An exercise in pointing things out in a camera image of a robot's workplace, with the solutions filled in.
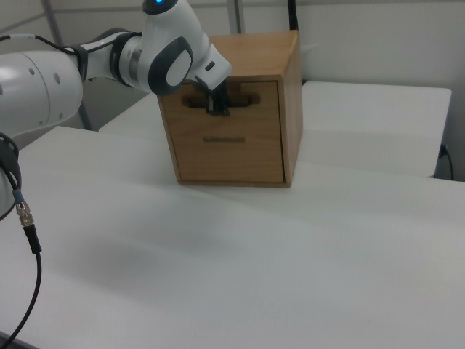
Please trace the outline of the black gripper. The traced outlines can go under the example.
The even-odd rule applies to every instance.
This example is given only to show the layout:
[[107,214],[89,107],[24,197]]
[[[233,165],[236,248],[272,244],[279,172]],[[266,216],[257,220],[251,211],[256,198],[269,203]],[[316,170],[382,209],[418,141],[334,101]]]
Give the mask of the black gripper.
[[218,116],[219,112],[222,116],[229,116],[228,109],[229,97],[227,96],[227,80],[223,80],[213,89],[210,89],[206,82],[196,77],[196,89],[204,93],[206,97],[206,112],[212,116]]

